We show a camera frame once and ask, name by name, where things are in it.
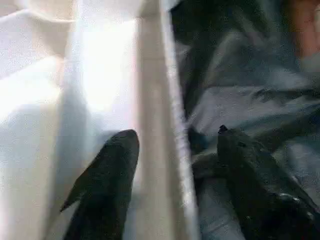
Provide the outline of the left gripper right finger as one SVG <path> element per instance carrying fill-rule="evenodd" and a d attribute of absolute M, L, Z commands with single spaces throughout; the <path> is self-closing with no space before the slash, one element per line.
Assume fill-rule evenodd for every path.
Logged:
<path fill-rule="evenodd" d="M 260 142 L 221 125 L 217 155 L 247 240 L 320 238 L 320 208 Z"/>

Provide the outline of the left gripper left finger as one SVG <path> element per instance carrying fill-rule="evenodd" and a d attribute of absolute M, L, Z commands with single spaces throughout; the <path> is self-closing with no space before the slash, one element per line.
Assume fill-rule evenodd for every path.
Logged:
<path fill-rule="evenodd" d="M 110 137 L 75 180 L 60 208 L 78 203 L 65 240 L 121 240 L 131 202 L 140 142 L 133 129 Z"/>

